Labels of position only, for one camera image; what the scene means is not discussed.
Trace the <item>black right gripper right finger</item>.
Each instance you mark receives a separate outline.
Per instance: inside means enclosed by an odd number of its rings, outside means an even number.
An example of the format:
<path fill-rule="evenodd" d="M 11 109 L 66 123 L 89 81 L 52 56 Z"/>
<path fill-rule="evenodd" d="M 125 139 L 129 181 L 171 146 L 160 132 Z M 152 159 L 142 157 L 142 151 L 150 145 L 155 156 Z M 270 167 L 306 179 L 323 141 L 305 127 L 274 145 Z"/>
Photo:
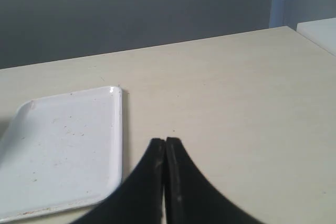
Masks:
<path fill-rule="evenodd" d="M 166 139 L 164 164 L 167 223 L 261 223 L 206 179 L 179 138 Z"/>

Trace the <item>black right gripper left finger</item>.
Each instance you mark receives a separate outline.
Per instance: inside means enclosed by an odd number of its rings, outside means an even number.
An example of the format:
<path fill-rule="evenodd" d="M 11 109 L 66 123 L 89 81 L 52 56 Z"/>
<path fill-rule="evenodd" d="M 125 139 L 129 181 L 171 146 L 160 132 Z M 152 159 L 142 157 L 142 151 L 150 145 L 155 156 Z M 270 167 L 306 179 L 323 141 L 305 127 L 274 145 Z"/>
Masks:
<path fill-rule="evenodd" d="M 161 223 L 165 140 L 153 138 L 124 182 L 73 223 Z"/>

